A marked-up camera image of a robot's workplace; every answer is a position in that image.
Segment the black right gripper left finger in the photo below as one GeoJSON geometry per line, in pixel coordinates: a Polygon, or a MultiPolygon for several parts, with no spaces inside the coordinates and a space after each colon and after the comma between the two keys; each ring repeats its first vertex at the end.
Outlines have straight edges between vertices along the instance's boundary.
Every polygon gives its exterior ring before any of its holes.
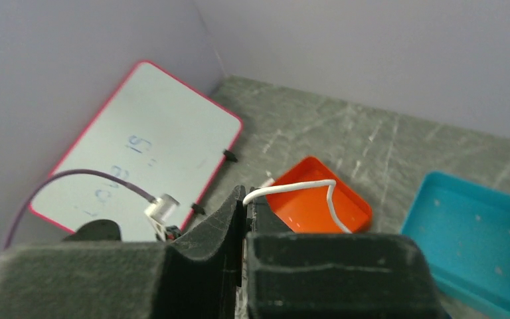
{"type": "Polygon", "coordinates": [[[63,241],[0,256],[0,318],[233,318],[243,186],[175,241],[63,241]]]}

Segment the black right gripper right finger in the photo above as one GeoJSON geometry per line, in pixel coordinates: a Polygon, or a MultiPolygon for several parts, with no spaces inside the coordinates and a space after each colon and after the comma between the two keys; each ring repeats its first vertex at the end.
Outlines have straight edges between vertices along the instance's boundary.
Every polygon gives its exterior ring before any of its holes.
{"type": "Polygon", "coordinates": [[[255,199],[246,237],[250,318],[447,318],[409,237],[295,233],[255,199]]]}

